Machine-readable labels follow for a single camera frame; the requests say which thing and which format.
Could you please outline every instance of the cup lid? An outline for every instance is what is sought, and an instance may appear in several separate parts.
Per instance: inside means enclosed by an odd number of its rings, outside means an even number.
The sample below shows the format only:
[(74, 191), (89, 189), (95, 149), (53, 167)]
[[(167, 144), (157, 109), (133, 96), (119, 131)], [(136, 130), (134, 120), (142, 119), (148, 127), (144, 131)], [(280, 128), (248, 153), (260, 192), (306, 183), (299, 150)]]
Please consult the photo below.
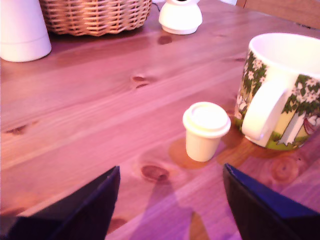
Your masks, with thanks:
[(184, 112), (182, 121), (188, 131), (205, 138), (222, 137), (231, 126), (226, 111), (207, 101), (192, 104)]

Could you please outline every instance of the wooden panel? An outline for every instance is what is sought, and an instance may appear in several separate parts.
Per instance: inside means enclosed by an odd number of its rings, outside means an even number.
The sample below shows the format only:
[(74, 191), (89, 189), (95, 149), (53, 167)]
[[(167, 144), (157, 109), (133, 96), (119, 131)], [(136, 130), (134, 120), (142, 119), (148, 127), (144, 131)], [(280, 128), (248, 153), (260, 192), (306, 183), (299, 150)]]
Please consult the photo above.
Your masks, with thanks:
[(320, 29), (318, 0), (247, 0), (244, 7)]

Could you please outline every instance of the mug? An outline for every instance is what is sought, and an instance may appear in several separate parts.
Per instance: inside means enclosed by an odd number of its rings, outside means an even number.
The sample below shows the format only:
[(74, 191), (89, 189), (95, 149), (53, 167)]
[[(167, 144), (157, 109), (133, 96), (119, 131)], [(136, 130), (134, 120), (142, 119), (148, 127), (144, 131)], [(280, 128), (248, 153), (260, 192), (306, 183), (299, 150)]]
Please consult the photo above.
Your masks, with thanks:
[(265, 33), (249, 43), (234, 123), (255, 144), (301, 147), (320, 127), (320, 40)]

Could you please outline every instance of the small paper cup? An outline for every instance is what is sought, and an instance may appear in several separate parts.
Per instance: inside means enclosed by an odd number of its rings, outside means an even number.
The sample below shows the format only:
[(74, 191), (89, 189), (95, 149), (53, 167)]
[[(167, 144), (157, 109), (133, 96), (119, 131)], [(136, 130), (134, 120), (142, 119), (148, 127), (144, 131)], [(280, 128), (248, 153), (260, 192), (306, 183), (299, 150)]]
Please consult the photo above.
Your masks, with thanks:
[(226, 111), (212, 102), (197, 102), (183, 114), (188, 156), (206, 162), (215, 154), (221, 137), (228, 133), (231, 121)]

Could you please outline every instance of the wooden table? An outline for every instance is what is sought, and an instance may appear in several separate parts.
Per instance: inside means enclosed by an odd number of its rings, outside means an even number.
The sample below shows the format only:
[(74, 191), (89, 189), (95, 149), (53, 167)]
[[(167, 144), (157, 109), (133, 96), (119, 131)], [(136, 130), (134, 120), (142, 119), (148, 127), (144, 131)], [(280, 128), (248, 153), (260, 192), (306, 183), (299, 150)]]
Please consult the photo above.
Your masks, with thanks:
[(107, 239), (240, 239), (223, 163), (320, 211), (320, 134), (296, 151), (249, 142), (233, 126), (207, 163), (185, 152), (183, 112), (198, 101), (233, 115), (249, 40), (320, 32), (202, 0), (192, 35), (144, 27), (119, 35), (51, 36), (43, 59), (1, 62), (1, 213), (30, 215), (115, 165), (121, 184)]

